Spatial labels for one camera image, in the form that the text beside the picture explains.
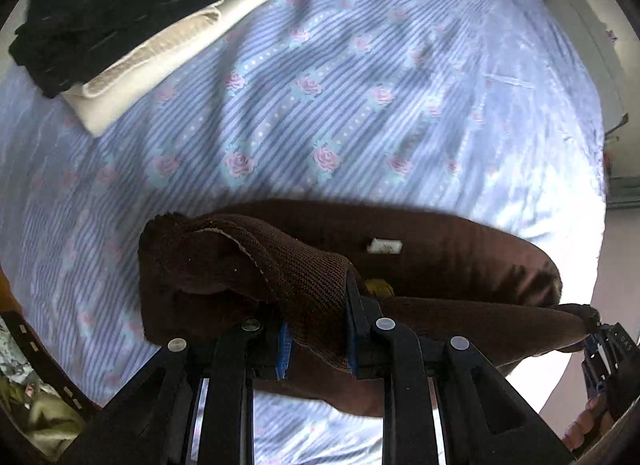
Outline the person's right hand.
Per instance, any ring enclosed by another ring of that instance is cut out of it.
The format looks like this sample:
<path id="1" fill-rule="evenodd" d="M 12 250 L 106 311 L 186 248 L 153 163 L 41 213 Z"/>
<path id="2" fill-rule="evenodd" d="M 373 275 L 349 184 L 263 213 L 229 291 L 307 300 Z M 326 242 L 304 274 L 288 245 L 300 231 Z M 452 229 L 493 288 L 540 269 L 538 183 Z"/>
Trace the person's right hand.
<path id="1" fill-rule="evenodd" d="M 567 426 L 561 440 L 570 450 L 579 449 L 587 437 L 600 439 L 614 425 L 614 419 L 608 410 L 608 400 L 605 393 L 588 400 L 585 408 L 574 422 Z"/>

